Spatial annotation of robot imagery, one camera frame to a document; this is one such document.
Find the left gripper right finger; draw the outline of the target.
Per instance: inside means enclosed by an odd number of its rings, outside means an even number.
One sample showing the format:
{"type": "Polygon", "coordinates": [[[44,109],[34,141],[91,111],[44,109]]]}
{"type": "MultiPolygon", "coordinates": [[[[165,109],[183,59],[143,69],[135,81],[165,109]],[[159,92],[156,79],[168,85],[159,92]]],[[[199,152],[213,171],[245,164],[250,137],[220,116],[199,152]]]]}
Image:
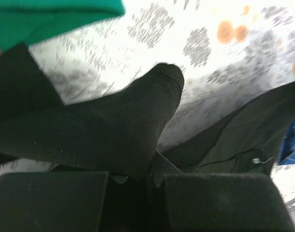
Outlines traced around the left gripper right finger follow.
{"type": "Polygon", "coordinates": [[[294,232],[263,174],[185,174],[156,153],[147,176],[153,232],[294,232]]]}

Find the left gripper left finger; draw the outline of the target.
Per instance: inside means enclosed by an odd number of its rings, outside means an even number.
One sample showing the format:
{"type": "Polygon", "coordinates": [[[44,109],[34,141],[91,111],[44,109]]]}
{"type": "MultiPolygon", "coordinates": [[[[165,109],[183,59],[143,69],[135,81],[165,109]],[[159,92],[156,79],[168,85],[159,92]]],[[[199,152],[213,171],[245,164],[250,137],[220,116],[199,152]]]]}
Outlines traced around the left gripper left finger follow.
{"type": "Polygon", "coordinates": [[[0,232],[97,232],[106,172],[0,176],[0,232]]]}

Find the black long sleeve shirt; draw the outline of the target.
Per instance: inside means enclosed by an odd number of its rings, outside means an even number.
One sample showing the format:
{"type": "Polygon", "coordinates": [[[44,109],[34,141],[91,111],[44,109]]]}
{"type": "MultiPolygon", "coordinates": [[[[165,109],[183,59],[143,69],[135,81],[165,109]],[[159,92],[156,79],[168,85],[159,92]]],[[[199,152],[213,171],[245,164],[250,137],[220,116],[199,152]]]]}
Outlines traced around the black long sleeve shirt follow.
{"type": "Polygon", "coordinates": [[[0,156],[135,180],[158,162],[180,173],[268,175],[295,121],[295,82],[270,90],[188,141],[157,153],[184,87],[159,63],[120,92],[64,105],[24,44],[0,56],[0,156]]]}

